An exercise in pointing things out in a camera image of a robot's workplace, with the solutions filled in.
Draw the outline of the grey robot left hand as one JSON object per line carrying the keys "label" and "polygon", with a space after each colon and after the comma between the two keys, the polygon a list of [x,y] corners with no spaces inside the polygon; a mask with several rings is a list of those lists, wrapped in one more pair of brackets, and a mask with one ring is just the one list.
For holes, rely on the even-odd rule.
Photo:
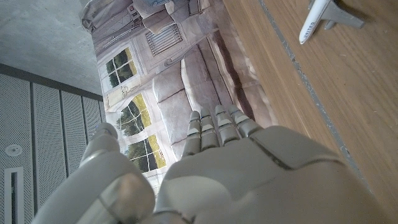
{"label": "grey robot left hand", "polygon": [[260,127],[236,106],[190,115],[182,158],[158,192],[102,123],[79,168],[35,223],[391,223],[336,153],[283,126]]}

